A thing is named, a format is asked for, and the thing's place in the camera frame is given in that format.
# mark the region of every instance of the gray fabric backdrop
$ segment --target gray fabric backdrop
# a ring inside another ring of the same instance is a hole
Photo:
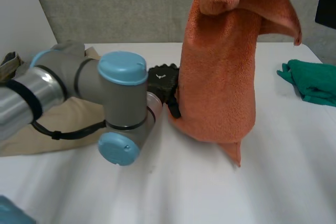
[[[303,42],[324,62],[336,63],[336,30],[314,22],[318,0],[291,0]],[[40,0],[59,42],[179,42],[192,0]],[[259,41],[292,41],[277,35]]]

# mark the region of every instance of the orange microfiber cloth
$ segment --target orange microfiber cloth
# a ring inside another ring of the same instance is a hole
[[[196,140],[218,143],[238,166],[256,118],[257,37],[269,33],[301,44],[289,0],[194,0],[186,25],[175,94],[181,117],[172,121]]]

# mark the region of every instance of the white tabletop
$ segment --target white tabletop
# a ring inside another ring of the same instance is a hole
[[[148,67],[178,64],[181,54],[181,44],[89,46],[136,52]],[[336,223],[336,108],[303,102],[277,76],[290,59],[319,62],[303,45],[257,46],[257,120],[241,168],[164,113],[129,167],[108,163],[95,145],[0,158],[0,195],[45,224]]]

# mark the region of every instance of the green towel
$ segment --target green towel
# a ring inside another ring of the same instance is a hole
[[[329,64],[290,60],[277,74],[298,87],[302,100],[336,106],[336,67]]]

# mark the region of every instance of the light blue object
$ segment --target light blue object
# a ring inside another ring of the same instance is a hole
[[[48,52],[51,52],[51,51],[58,51],[58,50],[45,50],[45,51],[42,51],[42,52],[39,52],[34,58],[33,60],[31,61],[30,63],[30,68],[33,68],[36,64],[36,62],[39,60],[39,58],[41,58],[44,54],[48,53]]]
[[[0,224],[36,224],[37,222],[26,215],[5,196],[0,196]]]
[[[109,162],[121,166],[131,165],[139,156],[139,147],[128,137],[107,132],[98,141],[100,154]]]
[[[144,58],[125,51],[103,55],[98,63],[98,72],[108,81],[125,86],[143,84],[148,78]]]

